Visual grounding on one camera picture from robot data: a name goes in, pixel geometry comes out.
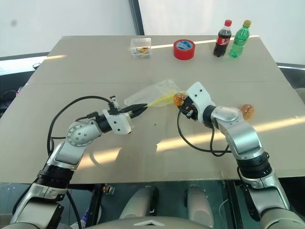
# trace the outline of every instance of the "white wall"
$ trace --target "white wall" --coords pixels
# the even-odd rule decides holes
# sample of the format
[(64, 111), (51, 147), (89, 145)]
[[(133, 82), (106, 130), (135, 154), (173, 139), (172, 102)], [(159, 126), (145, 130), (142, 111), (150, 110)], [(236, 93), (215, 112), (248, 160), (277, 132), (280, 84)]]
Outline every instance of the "white wall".
[(252, 21), (276, 62), (305, 64), (305, 0), (139, 0), (145, 35), (216, 35), (225, 19), (232, 33)]
[(49, 52), (65, 35), (135, 35), (128, 0), (0, 0), (0, 57)]

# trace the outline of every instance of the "black cable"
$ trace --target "black cable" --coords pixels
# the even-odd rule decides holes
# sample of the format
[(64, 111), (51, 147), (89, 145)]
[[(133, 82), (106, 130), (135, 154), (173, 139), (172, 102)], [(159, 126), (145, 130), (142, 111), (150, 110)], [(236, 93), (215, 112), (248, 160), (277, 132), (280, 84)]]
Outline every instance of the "black cable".
[(80, 121), (80, 120), (83, 120), (83, 119), (86, 119), (86, 118), (87, 118), (86, 116), (80, 117), (80, 118), (75, 119), (75, 121), (77, 122), (77, 121)]
[(237, 167), (237, 174), (238, 174), (240, 180), (241, 180), (242, 182), (244, 182), (244, 181), (242, 180), (242, 175), (240, 175), (239, 166)]
[(8, 93), (10, 93), (10, 92), (14, 92), (14, 93), (15, 93), (15, 98), (16, 98), (16, 95), (17, 95), (17, 92), (14, 91), (14, 90), (7, 91), (7, 92), (5, 92), (5, 93), (3, 94), (3, 104), (4, 104), (6, 107), (9, 107), (9, 105), (7, 105), (7, 104), (5, 103), (5, 96), (6, 96)]
[[(51, 155), (51, 153), (53, 152), (54, 150), (54, 139), (64, 139), (65, 137), (51, 137), (52, 135), (52, 130), (53, 130), (53, 127), (55, 125), (55, 122), (57, 120), (57, 118), (66, 110), (68, 109), (71, 105), (73, 105), (74, 103), (78, 102), (78, 101), (81, 101), (81, 100), (84, 100), (84, 99), (100, 99), (100, 100), (103, 100), (105, 102), (108, 103), (109, 106), (112, 105), (112, 102), (104, 97), (100, 97), (100, 96), (95, 96), (95, 95), (91, 95), (91, 96), (84, 96), (84, 97), (80, 97), (78, 99), (75, 99), (73, 100), (72, 102), (70, 102), (68, 105), (66, 105), (63, 109), (61, 109), (57, 115), (55, 115), (55, 117), (53, 118), (51, 124), (50, 124), (50, 127), (49, 127), (49, 132), (48, 132), (48, 137), (47, 137), (47, 152), (48, 152), (48, 156)], [(68, 196), (68, 199), (72, 205), (72, 208), (73, 208), (73, 211), (75, 213), (75, 217), (77, 219), (77, 224), (78, 224), (78, 227), (79, 229), (82, 229), (81, 227), (81, 218), (80, 218), (80, 215), (77, 211), (77, 208), (75, 206), (75, 203), (73, 201), (73, 198), (70, 194), (69, 191), (67, 191), (67, 196)]]
[(54, 151), (54, 139), (66, 139), (66, 137), (51, 137), (51, 152)]
[(194, 146), (192, 143), (190, 143), (182, 134), (181, 129), (180, 129), (180, 115), (181, 115), (181, 110), (179, 110), (178, 112), (178, 116), (177, 116), (177, 127), (178, 127), (178, 132), (180, 137), (192, 148), (199, 150), (199, 151), (203, 151), (203, 152), (207, 152), (207, 153), (231, 153), (230, 150), (208, 150), (208, 149), (201, 149), (199, 147)]
[(53, 139), (66, 139), (66, 137), (51, 137)]
[(216, 154), (213, 151), (213, 140), (214, 140), (214, 135), (215, 135), (215, 129), (214, 126), (212, 126), (212, 135), (211, 135), (211, 140), (210, 140), (210, 150), (212, 151), (212, 154), (214, 156), (223, 156), (225, 154), (225, 152), (221, 153), (221, 154)]
[(69, 103), (68, 105), (66, 105), (63, 109), (61, 109), (57, 115), (55, 115), (55, 117), (53, 118), (51, 124), (50, 124), (50, 127), (49, 127), (49, 132), (48, 132), (48, 137), (47, 137), (47, 152), (48, 152), (48, 155), (50, 155), (52, 153), (51, 151), (51, 147), (50, 147), (50, 142), (51, 142), (51, 135), (52, 135), (52, 130), (53, 130), (53, 127), (54, 127), (54, 124), (57, 120), (57, 118), (66, 110), (68, 109), (71, 105), (73, 105), (74, 103), (78, 102), (78, 101), (81, 101), (81, 100), (84, 100), (84, 99), (101, 99), (105, 102), (108, 103), (108, 105), (112, 105), (111, 101), (104, 98), (104, 97), (100, 97), (100, 96), (95, 96), (95, 95), (90, 95), (90, 96), (84, 96), (84, 97), (80, 97), (78, 99), (75, 99), (73, 100), (71, 103)]
[(74, 203), (74, 200), (73, 200), (73, 198), (72, 198), (72, 196), (71, 196), (71, 194), (70, 194), (69, 191), (67, 191), (67, 197), (68, 197), (68, 199), (69, 199), (69, 201), (70, 201), (70, 203), (71, 203), (71, 205), (72, 205), (74, 214), (75, 214), (75, 216), (76, 216), (78, 228), (79, 228), (79, 229), (82, 229), (82, 227), (81, 227), (81, 218), (80, 218), (80, 215), (79, 215), (79, 213), (78, 213), (78, 210), (77, 210), (77, 208), (76, 208), (76, 205), (75, 205), (75, 203)]

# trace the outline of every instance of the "clear plastic container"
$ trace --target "clear plastic container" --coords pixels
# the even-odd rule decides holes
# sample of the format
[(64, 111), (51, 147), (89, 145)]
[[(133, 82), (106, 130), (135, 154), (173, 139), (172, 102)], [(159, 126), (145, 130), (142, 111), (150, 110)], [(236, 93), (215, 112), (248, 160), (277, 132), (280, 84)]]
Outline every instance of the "clear plastic container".
[(181, 89), (172, 79), (155, 83), (125, 99), (126, 106), (133, 104), (148, 104), (148, 106), (166, 106), (173, 103), (173, 96)]
[(135, 58), (149, 58), (152, 54), (151, 38), (133, 38), (130, 43), (130, 53)]

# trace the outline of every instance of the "beige tabletop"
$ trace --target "beige tabletop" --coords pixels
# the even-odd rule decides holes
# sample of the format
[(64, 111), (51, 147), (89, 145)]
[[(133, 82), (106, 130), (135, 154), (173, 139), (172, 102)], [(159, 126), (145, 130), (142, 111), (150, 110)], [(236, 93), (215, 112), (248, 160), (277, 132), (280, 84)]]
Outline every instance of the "beige tabletop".
[[(64, 37), (0, 119), (0, 182), (32, 182), (46, 159), (46, 138), (52, 118), (70, 101), (85, 95), (125, 98), (171, 78), (186, 90), (200, 81), (218, 105), (250, 103), (256, 128), (279, 177), (304, 176), (305, 106), (277, 68), (259, 37), (250, 38), (243, 55), (234, 59), (212, 55), (214, 42), (196, 45), (195, 57), (180, 61), (171, 44), (187, 38), (208, 41), (214, 36), (152, 36), (150, 59), (134, 59), (129, 36)], [(107, 105), (81, 101), (58, 119), (53, 136)], [(237, 179), (231, 154), (214, 157), (190, 148), (179, 137), (174, 105), (152, 107), (133, 119), (129, 135), (102, 135), (91, 143), (72, 183), (144, 182), (194, 179)], [(194, 144), (208, 148), (210, 130), (182, 118), (182, 131)], [(224, 149), (216, 132), (214, 148)]]

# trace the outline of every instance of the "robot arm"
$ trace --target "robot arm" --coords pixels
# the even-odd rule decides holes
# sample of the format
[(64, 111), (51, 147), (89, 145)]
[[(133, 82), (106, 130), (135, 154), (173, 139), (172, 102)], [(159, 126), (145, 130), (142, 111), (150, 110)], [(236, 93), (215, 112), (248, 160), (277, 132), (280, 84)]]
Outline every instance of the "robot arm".
[(196, 82), (187, 91), (183, 104), (188, 118), (207, 127), (214, 126), (225, 135), (238, 164), (238, 174), (245, 184), (248, 207), (256, 210), (256, 220), (264, 229), (305, 228), (305, 223), (289, 211), (286, 194), (268, 162), (269, 155), (261, 145), (257, 132), (244, 119), (240, 110), (215, 106), (210, 95)]
[(89, 114), (87, 122), (74, 122), (62, 141), (49, 156), (44, 168), (30, 186), (16, 208), (10, 226), (16, 223), (32, 224), (40, 229), (57, 228), (67, 187), (77, 169), (86, 147), (103, 133), (129, 134), (133, 128), (131, 119), (146, 110), (146, 104), (136, 104), (120, 109), (115, 97), (109, 111)]

